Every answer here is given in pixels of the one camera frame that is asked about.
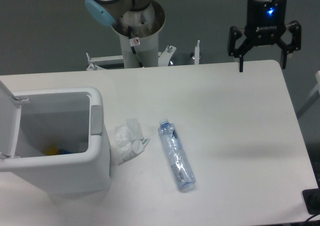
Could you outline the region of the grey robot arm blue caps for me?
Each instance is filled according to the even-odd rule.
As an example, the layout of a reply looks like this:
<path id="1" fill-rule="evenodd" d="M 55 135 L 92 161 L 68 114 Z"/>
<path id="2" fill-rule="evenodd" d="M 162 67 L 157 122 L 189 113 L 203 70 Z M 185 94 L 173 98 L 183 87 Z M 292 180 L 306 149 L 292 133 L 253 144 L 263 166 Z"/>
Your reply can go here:
<path id="1" fill-rule="evenodd" d="M 287 56 L 301 48 L 302 27 L 297 21 L 285 23 L 287 0 L 247 0 L 246 25 L 229 29 L 227 52 L 244 66 L 244 56 L 255 46 L 277 45 L 280 66 Z M 159 32 L 165 14 L 154 0 L 85 0 L 91 16 L 118 34 L 125 68 L 168 66 L 176 50 L 168 46 L 159 53 Z"/>

